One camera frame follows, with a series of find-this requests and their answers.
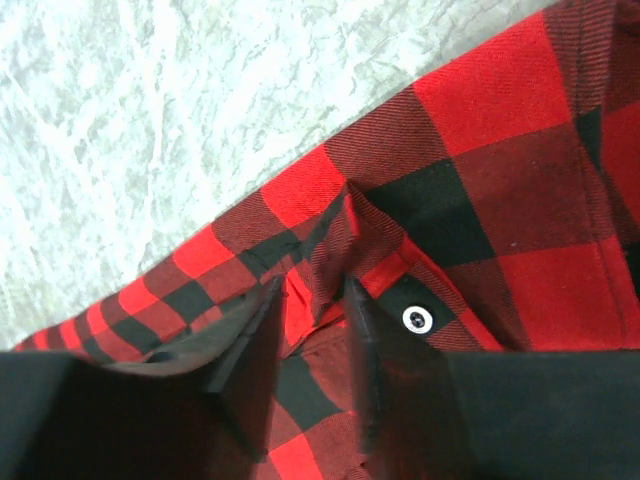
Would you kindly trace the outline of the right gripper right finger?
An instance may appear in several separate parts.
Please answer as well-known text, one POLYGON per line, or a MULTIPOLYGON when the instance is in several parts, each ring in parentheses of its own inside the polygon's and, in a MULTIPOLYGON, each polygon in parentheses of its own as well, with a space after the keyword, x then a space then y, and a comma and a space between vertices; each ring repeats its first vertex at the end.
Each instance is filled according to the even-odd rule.
POLYGON ((345 284, 374 479, 635 479, 639 355, 444 352, 345 284))

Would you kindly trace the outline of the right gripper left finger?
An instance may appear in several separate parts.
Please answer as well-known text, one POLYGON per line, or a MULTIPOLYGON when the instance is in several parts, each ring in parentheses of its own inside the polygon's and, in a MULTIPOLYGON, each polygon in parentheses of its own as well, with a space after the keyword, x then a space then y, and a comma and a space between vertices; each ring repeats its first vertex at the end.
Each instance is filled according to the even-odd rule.
POLYGON ((266 454, 281 278, 143 362, 1 356, 5 479, 248 479, 266 454))

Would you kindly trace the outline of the red black plaid shirt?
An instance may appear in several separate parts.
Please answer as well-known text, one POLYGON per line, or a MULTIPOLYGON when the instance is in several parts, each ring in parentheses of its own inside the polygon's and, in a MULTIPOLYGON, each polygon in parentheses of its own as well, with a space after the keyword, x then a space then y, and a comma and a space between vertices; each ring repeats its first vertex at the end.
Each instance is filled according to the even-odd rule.
POLYGON ((260 479, 360 479, 341 283, 446 350, 639 345, 639 5, 562 1, 299 159, 120 291, 23 340, 139 360, 285 278, 260 479))

